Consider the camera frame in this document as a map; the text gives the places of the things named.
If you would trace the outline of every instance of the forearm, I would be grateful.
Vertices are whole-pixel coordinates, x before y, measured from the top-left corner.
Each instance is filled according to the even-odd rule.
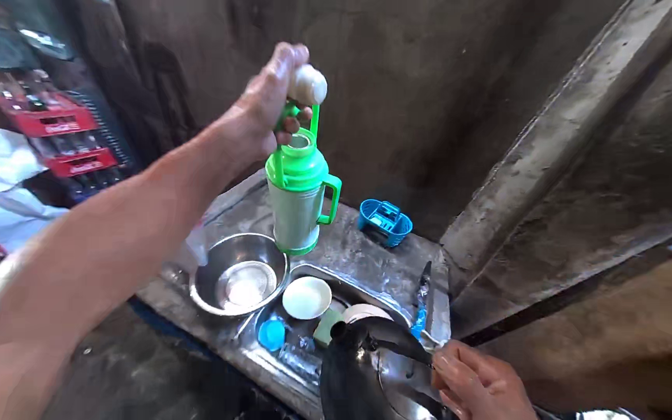
[[[0,383],[15,384],[0,387],[0,406],[44,404],[81,337],[157,272],[249,164],[222,124],[72,209],[0,266]]]

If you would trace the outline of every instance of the white bowl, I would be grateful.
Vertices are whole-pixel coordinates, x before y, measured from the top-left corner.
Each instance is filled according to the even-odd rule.
[[[347,324],[351,324],[356,320],[370,316],[378,316],[380,318],[393,320],[386,311],[381,310],[375,305],[369,305],[368,303],[357,303],[356,305],[351,305],[350,307],[346,308],[341,316],[343,317],[343,321]]]
[[[287,286],[282,304],[287,313],[296,319],[317,318],[331,304],[331,288],[317,277],[300,277]]]

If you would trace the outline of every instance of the white plastic bag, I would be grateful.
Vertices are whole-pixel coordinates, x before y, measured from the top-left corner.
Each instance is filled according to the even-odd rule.
[[[207,259],[207,245],[206,234],[204,233],[204,224],[199,220],[191,230],[191,233],[186,237],[186,246],[196,258],[196,262],[200,267],[209,263]]]
[[[67,212],[43,205],[19,185],[44,170],[23,135],[0,129],[0,245],[8,253]]]

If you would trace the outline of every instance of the black kettle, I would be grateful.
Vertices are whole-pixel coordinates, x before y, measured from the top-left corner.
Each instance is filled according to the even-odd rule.
[[[325,420],[430,420],[455,416],[431,386],[432,355],[405,327],[369,317],[336,323],[323,357]]]

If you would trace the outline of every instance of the green thermos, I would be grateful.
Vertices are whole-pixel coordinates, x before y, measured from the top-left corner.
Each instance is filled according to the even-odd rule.
[[[292,100],[282,111],[285,117],[299,113],[295,101],[311,105],[310,129],[300,129],[292,142],[279,146],[266,160],[266,178],[274,210],[274,239],[284,253],[302,255],[318,242],[321,224],[331,224],[336,217],[341,180],[329,173],[329,166],[317,148],[320,103],[326,98],[326,78],[310,64],[300,67],[290,81],[287,92]],[[326,187],[333,190],[331,211],[322,214]]]

